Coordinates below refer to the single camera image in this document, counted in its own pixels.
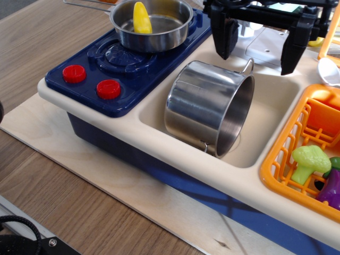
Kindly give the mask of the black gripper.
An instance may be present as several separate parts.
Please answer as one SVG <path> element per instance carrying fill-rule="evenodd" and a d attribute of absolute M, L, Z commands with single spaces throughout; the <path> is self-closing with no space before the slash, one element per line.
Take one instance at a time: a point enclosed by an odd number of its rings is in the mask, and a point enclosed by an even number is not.
<path fill-rule="evenodd" d="M 329 17 L 339 1 L 204 1 L 203 11 L 210 17 L 210 26 L 217 54 L 224 60 L 234 50 L 239 32 L 238 20 L 288 30 L 284 42 L 281 75 L 294 72 L 309 41 L 324 37 L 330 24 Z M 271 8 L 274 4 L 297 4 L 296 13 Z"/>

